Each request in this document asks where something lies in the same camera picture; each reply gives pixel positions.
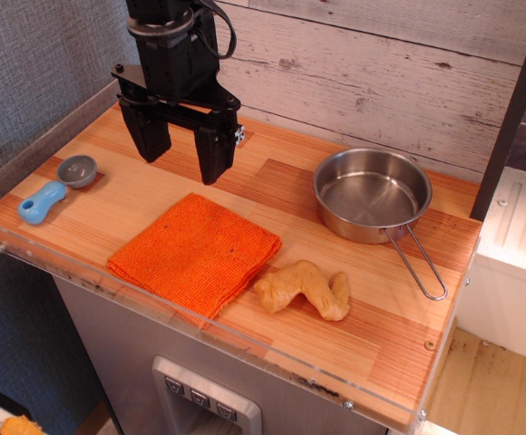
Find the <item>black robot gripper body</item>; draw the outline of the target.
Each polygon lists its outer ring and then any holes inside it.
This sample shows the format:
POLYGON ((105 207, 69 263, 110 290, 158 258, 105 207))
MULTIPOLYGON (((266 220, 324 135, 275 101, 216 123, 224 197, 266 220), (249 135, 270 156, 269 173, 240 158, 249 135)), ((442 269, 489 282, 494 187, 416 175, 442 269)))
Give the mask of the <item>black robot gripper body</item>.
POLYGON ((214 14, 130 14, 129 34, 140 61, 116 64, 119 100, 151 106, 168 123, 190 131, 200 127, 244 138, 237 112, 240 101, 218 82, 219 63, 235 51, 230 37, 222 53, 214 14))

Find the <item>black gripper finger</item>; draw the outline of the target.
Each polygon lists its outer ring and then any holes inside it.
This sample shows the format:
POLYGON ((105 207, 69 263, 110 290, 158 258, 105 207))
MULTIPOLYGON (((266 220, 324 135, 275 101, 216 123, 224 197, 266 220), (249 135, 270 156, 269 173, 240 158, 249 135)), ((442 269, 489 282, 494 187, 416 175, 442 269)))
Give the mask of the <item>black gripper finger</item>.
POLYGON ((194 132, 201 180, 204 185, 214 184, 233 165, 236 140, 225 131, 200 127, 194 132))
POLYGON ((171 147, 169 126, 149 105, 119 100, 122 117, 141 157, 152 163, 171 147))

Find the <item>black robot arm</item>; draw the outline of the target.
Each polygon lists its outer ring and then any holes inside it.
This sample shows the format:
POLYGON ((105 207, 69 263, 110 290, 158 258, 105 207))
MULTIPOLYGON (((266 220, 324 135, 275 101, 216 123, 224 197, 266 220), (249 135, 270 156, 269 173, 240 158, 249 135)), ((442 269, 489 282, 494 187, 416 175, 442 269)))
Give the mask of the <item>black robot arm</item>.
POLYGON ((118 101, 125 125, 145 161, 171 147, 169 127, 194 134, 201 179, 211 185, 229 168, 244 138, 239 99, 218 82, 219 63, 232 56, 218 47, 216 18, 229 20, 213 1, 130 1, 127 28, 138 64, 116 64, 118 101))

